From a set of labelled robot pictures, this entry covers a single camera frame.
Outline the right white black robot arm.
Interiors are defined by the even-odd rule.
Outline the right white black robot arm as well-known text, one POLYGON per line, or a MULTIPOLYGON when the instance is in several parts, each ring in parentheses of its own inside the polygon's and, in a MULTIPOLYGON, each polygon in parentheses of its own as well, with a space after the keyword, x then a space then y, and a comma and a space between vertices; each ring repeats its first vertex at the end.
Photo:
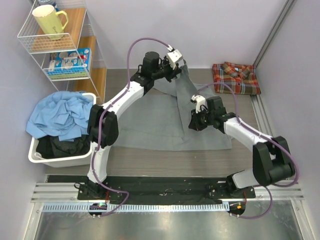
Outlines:
POLYGON ((297 176, 298 171, 284 137, 261 133, 246 124, 234 112, 227 112, 218 96, 205 98, 195 94, 190 101, 195 104, 195 108, 190 112, 189 129, 202 131, 213 127, 235 138, 252 152, 251 169, 233 173, 226 178, 225 190, 230 197, 238 197, 249 187, 267 187, 297 176))

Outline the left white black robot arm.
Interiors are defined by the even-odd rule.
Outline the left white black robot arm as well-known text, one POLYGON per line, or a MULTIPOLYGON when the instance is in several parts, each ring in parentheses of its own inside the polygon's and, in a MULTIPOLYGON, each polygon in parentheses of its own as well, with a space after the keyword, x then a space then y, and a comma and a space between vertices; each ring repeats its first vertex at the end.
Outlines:
POLYGON ((141 99, 159 79, 171 82, 182 70, 179 62, 183 55, 179 50, 170 50, 161 58, 157 52, 145 54, 142 64, 127 85, 110 101, 90 110, 87 132, 92 149, 90 169, 83 184, 75 183, 78 200, 103 199, 109 190, 103 184, 107 179, 107 163, 112 145, 119 136, 118 121, 121 115, 137 100, 141 99))

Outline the grey long sleeve shirt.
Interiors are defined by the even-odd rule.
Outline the grey long sleeve shirt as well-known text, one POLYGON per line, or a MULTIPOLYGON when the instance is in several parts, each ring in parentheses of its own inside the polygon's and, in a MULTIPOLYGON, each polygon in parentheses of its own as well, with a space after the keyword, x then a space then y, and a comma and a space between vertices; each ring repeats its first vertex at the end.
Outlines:
POLYGON ((157 151, 229 150, 231 138, 212 126, 202 131, 189 129, 191 97, 202 88, 194 84, 187 65, 177 79, 155 81, 154 89, 133 103, 120 117, 116 147, 157 151))

